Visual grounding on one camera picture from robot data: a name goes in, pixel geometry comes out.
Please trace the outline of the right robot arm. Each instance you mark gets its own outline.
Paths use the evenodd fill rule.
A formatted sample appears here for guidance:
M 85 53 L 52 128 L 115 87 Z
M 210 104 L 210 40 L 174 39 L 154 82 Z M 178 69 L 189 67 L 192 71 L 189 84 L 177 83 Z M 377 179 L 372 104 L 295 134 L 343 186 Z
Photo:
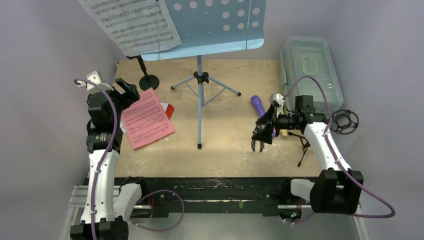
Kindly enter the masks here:
M 288 204 L 299 198 L 309 201 L 314 213 L 352 215 L 356 212 L 361 188 L 355 184 L 364 182 L 360 171 L 352 170 L 333 146 L 334 140 L 328 129 L 329 120 L 324 113 L 317 113 L 311 95 L 295 98 L 298 108 L 294 113 L 283 114 L 283 96 L 270 96 L 269 109 L 256 121 L 251 146 L 259 141 L 262 146 L 272 144 L 280 130 L 299 130 L 305 139 L 305 148 L 311 147 L 321 172 L 315 182 L 293 179 L 281 189 L 280 196 Z

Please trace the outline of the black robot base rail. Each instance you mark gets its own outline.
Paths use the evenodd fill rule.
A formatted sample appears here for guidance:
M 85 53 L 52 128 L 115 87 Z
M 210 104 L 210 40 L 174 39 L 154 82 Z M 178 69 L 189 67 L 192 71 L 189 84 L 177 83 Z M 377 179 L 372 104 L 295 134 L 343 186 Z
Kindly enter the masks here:
M 116 177 L 114 186 L 140 182 L 143 196 L 154 193 L 137 202 L 131 214 L 135 218 L 167 218 L 181 212 L 306 217 L 311 205 L 290 193 L 290 181 L 290 177 Z

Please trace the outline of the pink sheet music page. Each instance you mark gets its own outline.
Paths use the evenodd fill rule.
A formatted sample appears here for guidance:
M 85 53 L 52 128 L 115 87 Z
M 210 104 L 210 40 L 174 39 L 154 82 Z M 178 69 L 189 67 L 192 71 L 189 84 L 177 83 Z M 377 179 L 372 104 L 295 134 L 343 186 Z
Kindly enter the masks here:
M 143 91 L 139 100 L 122 112 L 120 126 L 134 150 L 175 132 L 153 88 Z

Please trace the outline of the black shock mount tripod stand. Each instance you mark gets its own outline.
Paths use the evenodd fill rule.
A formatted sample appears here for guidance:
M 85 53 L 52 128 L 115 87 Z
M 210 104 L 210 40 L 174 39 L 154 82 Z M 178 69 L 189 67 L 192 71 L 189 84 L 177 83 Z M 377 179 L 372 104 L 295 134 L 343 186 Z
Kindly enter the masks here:
M 349 135 L 353 133 L 359 127 L 359 117 L 355 112 L 351 110 L 348 110 L 348 109 L 337 110 L 331 115 L 331 117 L 332 117 L 332 123 L 330 126 L 330 130 L 334 132 L 335 134 Z M 302 135 L 298 135 L 292 132 L 288 132 L 288 135 L 295 136 L 300 139 L 300 142 L 302 145 L 302 152 L 303 152 L 302 157 L 297 164 L 297 166 L 300 167 L 304 159 L 304 156 L 311 145 L 308 142 L 308 140 L 306 140 L 306 138 Z

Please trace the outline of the red sheet music page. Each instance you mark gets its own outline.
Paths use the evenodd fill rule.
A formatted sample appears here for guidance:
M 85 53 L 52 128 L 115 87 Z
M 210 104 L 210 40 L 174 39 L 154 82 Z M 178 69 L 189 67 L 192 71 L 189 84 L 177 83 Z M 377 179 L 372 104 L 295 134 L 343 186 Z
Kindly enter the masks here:
M 166 116 L 168 117 L 168 119 L 171 119 L 171 117 L 172 117 L 172 115 L 175 111 L 175 108 L 169 103 L 163 103 L 162 102 L 161 104 L 162 104 L 162 107 L 165 111 Z

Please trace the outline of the light blue music stand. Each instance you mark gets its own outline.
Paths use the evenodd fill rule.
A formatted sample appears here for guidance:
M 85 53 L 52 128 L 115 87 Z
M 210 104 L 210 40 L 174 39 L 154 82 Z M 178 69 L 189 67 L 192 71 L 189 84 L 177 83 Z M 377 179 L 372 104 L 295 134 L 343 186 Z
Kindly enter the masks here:
M 247 51 L 264 44 L 265 0 L 168 0 L 169 13 L 182 41 L 170 50 L 142 55 L 145 61 L 196 57 L 197 70 L 186 80 L 171 86 L 175 90 L 196 80 L 198 91 L 197 147 L 202 148 L 202 108 L 204 85 L 214 82 L 237 96 L 241 93 L 203 70 L 204 55 Z

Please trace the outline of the purple microphone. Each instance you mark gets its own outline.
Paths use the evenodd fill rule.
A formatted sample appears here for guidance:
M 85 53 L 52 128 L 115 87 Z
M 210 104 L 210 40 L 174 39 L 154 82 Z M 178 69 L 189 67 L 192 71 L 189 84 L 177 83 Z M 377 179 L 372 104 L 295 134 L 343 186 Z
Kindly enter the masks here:
M 251 97 L 250 100 L 251 100 L 251 103 L 252 103 L 253 107 L 256 109 L 259 117 L 261 117 L 262 115 L 264 115 L 266 111 L 263 108 L 262 101 L 259 98 L 259 96 L 254 95 L 254 96 Z M 253 130 L 253 134 L 255 135 L 257 132 L 262 131 L 264 128 L 265 128 L 264 125 L 256 125 L 255 128 L 254 128 L 254 130 Z

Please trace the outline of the cream microphone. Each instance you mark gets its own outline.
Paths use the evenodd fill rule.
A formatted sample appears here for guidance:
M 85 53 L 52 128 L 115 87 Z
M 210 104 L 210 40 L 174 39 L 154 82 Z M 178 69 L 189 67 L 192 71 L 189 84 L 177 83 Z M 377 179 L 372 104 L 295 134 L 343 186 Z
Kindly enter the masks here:
M 287 130 L 280 130 L 280 135 L 282 138 L 286 138 L 289 134 Z

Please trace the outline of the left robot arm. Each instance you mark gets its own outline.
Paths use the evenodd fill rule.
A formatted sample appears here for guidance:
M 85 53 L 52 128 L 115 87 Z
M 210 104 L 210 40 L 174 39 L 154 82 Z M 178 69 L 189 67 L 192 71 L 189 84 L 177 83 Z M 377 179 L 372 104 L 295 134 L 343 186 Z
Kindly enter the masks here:
M 142 178 L 128 177 L 114 198 L 115 170 L 120 158 L 123 132 L 120 128 L 123 110 L 140 99 L 137 87 L 121 78 L 115 79 L 123 93 L 113 86 L 92 80 L 76 79 L 78 87 L 88 91 L 90 120 L 86 125 L 89 157 L 87 197 L 80 222 L 70 227 L 72 240 L 127 240 L 130 215 L 135 204 L 149 199 L 141 186 Z

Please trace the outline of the black round base mic stand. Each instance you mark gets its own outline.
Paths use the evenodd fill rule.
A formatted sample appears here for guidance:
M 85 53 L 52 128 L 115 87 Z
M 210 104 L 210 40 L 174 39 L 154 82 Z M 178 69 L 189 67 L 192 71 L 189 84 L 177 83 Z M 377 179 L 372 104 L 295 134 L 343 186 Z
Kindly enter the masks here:
M 137 59 L 140 69 L 143 73 L 143 77 L 139 80 L 139 87 L 141 90 L 146 91 L 150 88 L 156 90 L 159 87 L 160 81 L 158 77 L 147 73 L 147 68 L 141 55 L 126 56 L 126 58 L 129 60 Z

